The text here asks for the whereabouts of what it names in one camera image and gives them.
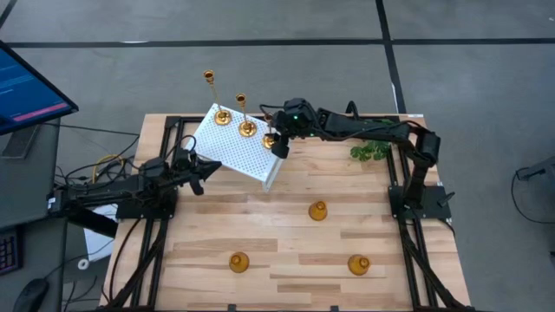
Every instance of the orange bell-shaped object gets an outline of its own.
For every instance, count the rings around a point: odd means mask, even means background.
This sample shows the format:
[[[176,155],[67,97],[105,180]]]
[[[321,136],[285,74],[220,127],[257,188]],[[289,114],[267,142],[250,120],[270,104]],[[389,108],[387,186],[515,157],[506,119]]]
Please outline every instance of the orange bell-shaped object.
[[[249,262],[244,252],[236,252],[229,258],[229,268],[235,273],[243,273],[249,268]]]
[[[370,268],[370,259],[363,255],[353,255],[349,258],[349,270],[356,276],[362,276]]]
[[[310,205],[309,216],[315,221],[322,221],[328,217],[328,207],[323,201],[317,201]]]

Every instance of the wooden table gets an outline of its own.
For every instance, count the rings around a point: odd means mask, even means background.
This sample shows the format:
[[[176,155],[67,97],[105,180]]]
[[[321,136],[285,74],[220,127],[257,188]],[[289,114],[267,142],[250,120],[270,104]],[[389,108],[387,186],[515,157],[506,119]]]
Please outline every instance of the wooden table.
[[[158,156],[166,117],[145,117],[136,165]],[[422,117],[400,119],[424,124]],[[194,133],[197,126],[188,123],[186,133]],[[156,309],[226,310],[233,303],[242,310],[329,310],[331,305],[340,310],[411,310],[399,230],[390,215],[387,162],[352,159],[350,148],[360,144],[293,140],[270,193],[262,191],[259,181],[223,166],[204,184],[205,195],[194,196],[188,185],[180,188],[167,232]],[[394,155],[402,181],[398,152]],[[438,180],[437,170],[431,169],[427,183]],[[322,222],[307,213],[317,200],[328,203],[329,215]],[[114,255],[133,222],[120,224]],[[137,265],[144,223],[135,228],[122,252],[114,292]],[[422,225],[431,266],[455,298],[469,304],[452,232],[437,220],[423,220]],[[154,227],[152,240],[156,233]],[[245,273],[229,269],[235,251],[251,259]],[[366,275],[349,272],[346,263],[353,254],[370,258]],[[421,272],[416,271],[421,302],[427,305]],[[150,271],[143,283],[143,304],[149,284]]]

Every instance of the white pegboard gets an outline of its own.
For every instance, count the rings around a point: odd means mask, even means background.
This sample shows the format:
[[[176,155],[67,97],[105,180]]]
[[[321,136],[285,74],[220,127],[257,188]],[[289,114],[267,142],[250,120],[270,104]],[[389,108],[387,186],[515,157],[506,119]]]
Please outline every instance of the white pegboard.
[[[268,124],[247,116],[249,121],[257,125],[257,132],[249,138],[243,137],[239,134],[239,125],[245,120],[243,113],[228,107],[222,108],[230,111],[232,122],[225,126],[217,125],[214,122],[214,114],[218,112],[218,105],[212,104],[194,133],[197,139],[195,151],[202,157],[221,161],[222,165],[262,181],[265,185],[271,184],[272,169],[278,170],[282,160],[262,145],[262,139],[268,132]],[[192,144],[193,141],[189,140],[186,148],[191,148]]]

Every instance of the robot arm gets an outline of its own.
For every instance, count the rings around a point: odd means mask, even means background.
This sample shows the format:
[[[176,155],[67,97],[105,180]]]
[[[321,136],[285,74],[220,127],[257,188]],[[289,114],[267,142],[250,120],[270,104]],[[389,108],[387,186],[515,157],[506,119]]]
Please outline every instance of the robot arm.
[[[139,173],[125,180],[55,189],[50,196],[50,213],[63,216],[117,204],[117,218],[168,218],[173,215],[177,186],[188,183],[195,195],[202,195],[200,181],[208,179],[220,166],[219,161],[204,161],[194,151],[179,147],[172,164],[160,157],[150,159],[139,168]]]
[[[281,159],[289,153],[289,139],[319,137],[322,140],[342,141],[351,138],[380,140],[395,143],[414,161],[414,169],[404,190],[404,204],[421,209],[422,195],[425,190],[424,179],[428,169],[435,166],[440,151],[441,139],[435,133],[412,121],[394,125],[384,125],[370,120],[359,120],[325,109],[314,111],[305,99],[292,99],[285,102],[283,110],[273,114],[271,125],[279,131],[273,134],[274,145],[271,151]],[[416,135],[416,145],[408,138]]]

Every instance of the leaf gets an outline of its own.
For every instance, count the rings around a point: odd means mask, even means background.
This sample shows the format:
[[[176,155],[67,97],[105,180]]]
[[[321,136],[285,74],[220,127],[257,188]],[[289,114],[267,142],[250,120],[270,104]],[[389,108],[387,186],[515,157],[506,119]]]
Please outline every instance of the leaf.
[[[368,143],[366,144],[366,146],[364,147],[364,151],[366,153],[373,153],[375,151],[375,141],[371,140],[368,141]]]
[[[368,161],[370,160],[370,154],[369,153],[365,153],[361,155],[360,161]]]
[[[374,160],[382,160],[385,158],[384,153],[374,153]]]
[[[359,155],[361,154],[361,152],[362,152],[362,147],[355,146],[355,147],[350,149],[350,157],[358,158]]]
[[[388,142],[378,142],[376,149],[377,152],[387,153],[389,150],[389,143]]]

